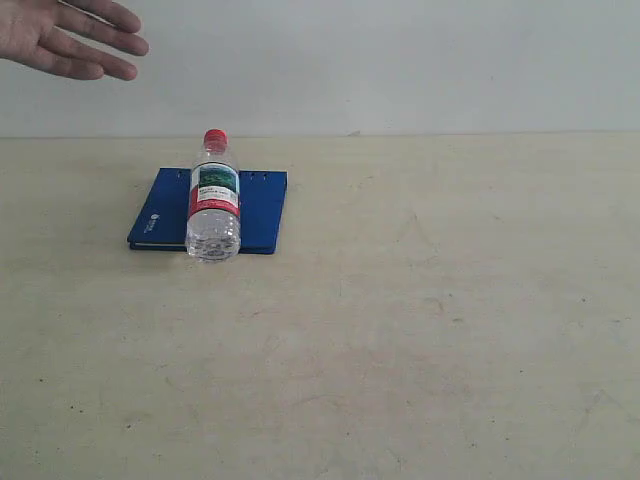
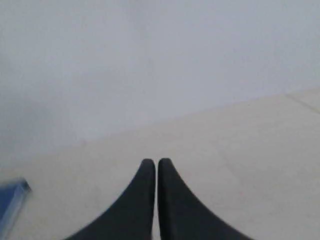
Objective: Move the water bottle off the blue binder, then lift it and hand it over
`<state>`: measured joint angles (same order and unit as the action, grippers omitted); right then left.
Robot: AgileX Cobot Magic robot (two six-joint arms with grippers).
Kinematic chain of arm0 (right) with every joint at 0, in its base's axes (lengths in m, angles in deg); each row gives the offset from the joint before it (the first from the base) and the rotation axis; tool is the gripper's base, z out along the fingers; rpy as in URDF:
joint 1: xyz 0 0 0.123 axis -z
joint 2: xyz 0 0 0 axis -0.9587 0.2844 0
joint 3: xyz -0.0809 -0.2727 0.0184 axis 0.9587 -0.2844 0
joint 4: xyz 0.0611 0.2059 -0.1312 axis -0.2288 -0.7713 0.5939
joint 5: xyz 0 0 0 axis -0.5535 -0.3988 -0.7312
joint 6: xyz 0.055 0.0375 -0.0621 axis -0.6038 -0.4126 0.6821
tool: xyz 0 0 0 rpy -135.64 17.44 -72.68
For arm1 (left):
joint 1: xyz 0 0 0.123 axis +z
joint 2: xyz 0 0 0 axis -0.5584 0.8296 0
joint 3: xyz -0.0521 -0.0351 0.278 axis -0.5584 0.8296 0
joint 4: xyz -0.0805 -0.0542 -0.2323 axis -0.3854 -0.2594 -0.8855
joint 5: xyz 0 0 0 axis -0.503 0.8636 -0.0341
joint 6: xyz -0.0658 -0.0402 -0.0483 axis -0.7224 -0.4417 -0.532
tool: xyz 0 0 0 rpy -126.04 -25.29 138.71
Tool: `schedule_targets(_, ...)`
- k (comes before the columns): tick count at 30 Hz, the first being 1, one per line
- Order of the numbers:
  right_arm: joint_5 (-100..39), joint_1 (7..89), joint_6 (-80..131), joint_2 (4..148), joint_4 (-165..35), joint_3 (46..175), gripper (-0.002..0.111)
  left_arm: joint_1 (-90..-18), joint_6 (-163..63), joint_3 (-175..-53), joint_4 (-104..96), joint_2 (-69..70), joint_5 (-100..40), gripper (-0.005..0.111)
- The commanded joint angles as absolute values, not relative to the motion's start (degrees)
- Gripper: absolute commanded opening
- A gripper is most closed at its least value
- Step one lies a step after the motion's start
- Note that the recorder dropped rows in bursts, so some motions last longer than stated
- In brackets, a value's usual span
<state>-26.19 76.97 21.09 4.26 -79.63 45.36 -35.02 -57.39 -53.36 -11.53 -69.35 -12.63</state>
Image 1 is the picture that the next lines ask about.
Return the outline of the person's open hand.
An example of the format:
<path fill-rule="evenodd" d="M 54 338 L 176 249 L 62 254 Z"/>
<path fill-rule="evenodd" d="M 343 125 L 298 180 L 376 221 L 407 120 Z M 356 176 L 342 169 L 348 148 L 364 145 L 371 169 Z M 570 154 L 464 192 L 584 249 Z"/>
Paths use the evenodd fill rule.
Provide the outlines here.
<path fill-rule="evenodd" d="M 133 64 L 76 37 L 142 57 L 149 44 L 139 36 L 141 28 L 139 17 L 114 1 L 3 1 L 1 57 L 74 80 L 131 81 L 137 76 Z"/>

